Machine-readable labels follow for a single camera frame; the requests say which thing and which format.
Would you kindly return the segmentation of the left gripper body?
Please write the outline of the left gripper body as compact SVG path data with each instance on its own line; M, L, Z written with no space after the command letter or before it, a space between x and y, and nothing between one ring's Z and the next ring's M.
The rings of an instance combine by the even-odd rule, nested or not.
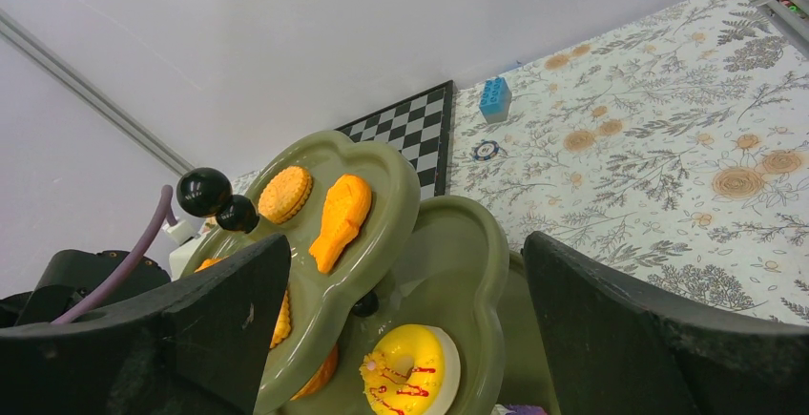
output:
M128 255L123 250L89 253L70 249L56 253L33 290L1 300L1 326L55 320L89 296ZM163 268L143 257L101 304L125 301L169 281L170 276Z

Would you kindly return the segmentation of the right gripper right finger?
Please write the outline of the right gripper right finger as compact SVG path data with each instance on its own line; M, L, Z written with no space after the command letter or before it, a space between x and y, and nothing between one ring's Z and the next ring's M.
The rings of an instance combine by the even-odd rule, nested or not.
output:
M808 330L691 301L541 232L522 255L565 414L804 414Z

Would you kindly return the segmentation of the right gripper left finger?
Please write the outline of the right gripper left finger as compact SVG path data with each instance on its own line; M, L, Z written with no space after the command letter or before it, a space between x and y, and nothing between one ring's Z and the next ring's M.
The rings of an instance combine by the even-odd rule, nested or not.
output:
M76 322L1 332L5 414L249 414L291 267L281 234Z

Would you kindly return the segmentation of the orange fish pastry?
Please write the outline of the orange fish pastry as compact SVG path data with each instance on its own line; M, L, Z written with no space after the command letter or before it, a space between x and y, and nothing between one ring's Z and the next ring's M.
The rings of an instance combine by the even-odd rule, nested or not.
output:
M203 261L203 262L202 262L202 263L199 265L199 267L198 267L198 268L195 270L195 272L199 272L199 271L205 270L205 269L207 269L207 268L209 268L209 267L211 267L211 266L213 266L213 265L217 264L217 263L218 263L218 262L220 262L220 261L222 261L222 258L211 258L211 259L205 259L205 260L204 260L204 261Z

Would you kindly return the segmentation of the square orange cracker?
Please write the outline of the square orange cracker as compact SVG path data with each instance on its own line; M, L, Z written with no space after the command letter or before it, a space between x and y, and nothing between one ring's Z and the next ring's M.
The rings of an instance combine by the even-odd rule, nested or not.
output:
M289 291L286 290L283 295L280 312L276 321L274 333L271 339L270 348L273 349L283 342L291 333L291 309L289 301Z

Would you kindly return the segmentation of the kiwi purple cake slice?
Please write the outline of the kiwi purple cake slice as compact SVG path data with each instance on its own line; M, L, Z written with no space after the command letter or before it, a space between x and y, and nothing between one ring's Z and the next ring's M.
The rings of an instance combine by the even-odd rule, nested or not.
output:
M502 408L510 415L547 415L547 411L537 405L503 405Z

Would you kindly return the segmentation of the orange round bun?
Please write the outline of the orange round bun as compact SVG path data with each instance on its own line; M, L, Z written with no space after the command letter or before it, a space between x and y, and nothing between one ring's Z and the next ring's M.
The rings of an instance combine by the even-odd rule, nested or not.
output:
M331 380L339 362L339 347L335 344L325 361L307 383L290 398L291 401L310 396L320 391Z

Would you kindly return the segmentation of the round waffle biscuit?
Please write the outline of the round waffle biscuit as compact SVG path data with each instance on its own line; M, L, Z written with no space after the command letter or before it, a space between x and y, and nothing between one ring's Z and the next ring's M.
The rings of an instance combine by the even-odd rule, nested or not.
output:
M258 211L275 224L296 215L311 193L313 179L301 166L289 166L275 175L259 196Z

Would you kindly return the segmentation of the yellow fruit tart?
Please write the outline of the yellow fruit tart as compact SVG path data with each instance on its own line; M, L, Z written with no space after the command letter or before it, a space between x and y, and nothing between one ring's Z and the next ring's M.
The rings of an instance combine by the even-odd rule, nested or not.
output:
M459 391L460 354L443 329L404 324L363 357L363 394L380 415L445 415Z

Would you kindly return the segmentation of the green three-tier serving stand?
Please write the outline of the green three-tier serving stand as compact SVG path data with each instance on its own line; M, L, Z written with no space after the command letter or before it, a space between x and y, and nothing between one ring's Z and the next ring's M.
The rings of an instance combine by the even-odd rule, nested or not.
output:
M293 143L252 182L247 197L257 201L292 165L314 182L292 219L261 220L251 234L215 229L184 270L191 275L205 259L231 256L275 233L287 237L292 332L267 355L256 413L369 413L363 357L409 323L443 329L458 348L462 375L450 413L490 414L497 405L559 412L524 264L484 206L466 197L421 199L414 168L395 148L336 131ZM321 228L326 192L345 174L368 182L372 206L358 237L324 274L308 250ZM291 401L335 344L339 362L328 384Z

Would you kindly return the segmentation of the orange round pastry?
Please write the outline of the orange round pastry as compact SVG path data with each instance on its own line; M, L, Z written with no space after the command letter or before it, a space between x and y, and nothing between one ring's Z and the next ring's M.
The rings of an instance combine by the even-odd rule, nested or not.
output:
M321 273L328 274L345 246L358 236L371 203L371 188L359 176L340 176L328 189L322 209L321 230L309 247L309 254Z

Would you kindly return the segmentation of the blue rectangular block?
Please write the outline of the blue rectangular block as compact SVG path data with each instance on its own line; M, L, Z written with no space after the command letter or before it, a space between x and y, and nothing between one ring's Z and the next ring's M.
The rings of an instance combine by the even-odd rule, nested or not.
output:
M486 81L478 108L488 124L495 124L508 118L510 102L508 83L503 77L497 76Z

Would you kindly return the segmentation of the black white chessboard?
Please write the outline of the black white chessboard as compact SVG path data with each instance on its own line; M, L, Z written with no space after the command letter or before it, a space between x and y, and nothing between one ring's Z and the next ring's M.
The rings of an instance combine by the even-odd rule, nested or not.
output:
M337 130L355 142L380 141L397 149L414 168L421 199L446 193L454 82L417 93Z

